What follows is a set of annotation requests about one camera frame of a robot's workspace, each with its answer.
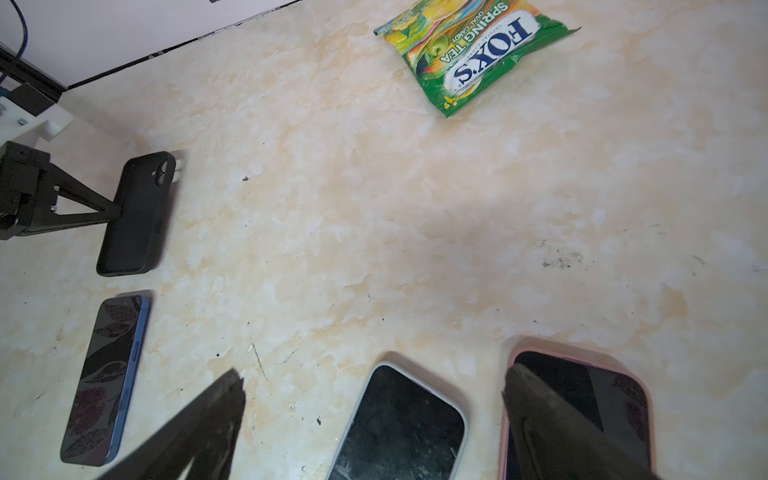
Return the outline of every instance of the candy bag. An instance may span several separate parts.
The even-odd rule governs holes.
[[[523,55],[575,31],[525,0],[421,0],[373,33],[395,45],[450,117]]]

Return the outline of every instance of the black cable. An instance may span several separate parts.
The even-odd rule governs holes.
[[[24,50],[27,48],[27,22],[24,20],[24,15],[22,15],[22,11],[18,9],[18,5],[16,5],[16,0],[11,0],[11,3],[13,4],[13,8],[16,9],[16,13],[18,14],[18,19],[22,21],[22,29],[24,30],[24,40],[22,41],[22,47],[18,50],[18,53],[16,54],[16,56],[13,58],[13,60],[11,60],[11,63],[8,64],[8,68],[5,69],[5,72],[0,77],[0,84],[5,80],[5,77],[8,76],[8,73],[10,73],[11,70],[13,70],[19,58],[21,58],[22,55],[24,54]]]

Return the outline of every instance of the smartphone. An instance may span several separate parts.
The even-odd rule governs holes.
[[[650,396],[630,373],[556,352],[513,352],[509,366],[522,364],[597,426],[641,465],[653,470]],[[515,438],[504,415],[500,480],[522,480]]]
[[[447,396],[390,362],[371,372],[327,480],[453,478],[467,420]]]
[[[61,442],[63,462],[99,466],[118,454],[148,311],[142,295],[99,306]]]

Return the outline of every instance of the marble surface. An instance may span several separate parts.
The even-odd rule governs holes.
[[[457,478],[490,480],[536,336],[645,382],[662,477],[768,474],[768,3],[536,2],[583,28],[446,120],[372,35],[410,1],[305,0],[64,95],[38,148],[96,191],[183,169],[149,273],[96,274],[104,226],[0,244],[1,477],[105,470],[58,451],[96,309],[134,290],[118,460],[233,366],[231,478],[321,480],[397,352],[465,397]]]

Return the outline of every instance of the white wall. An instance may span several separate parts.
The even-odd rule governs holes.
[[[29,41],[24,59],[69,86],[290,0],[16,0]],[[0,0],[0,44],[16,52],[22,27]]]

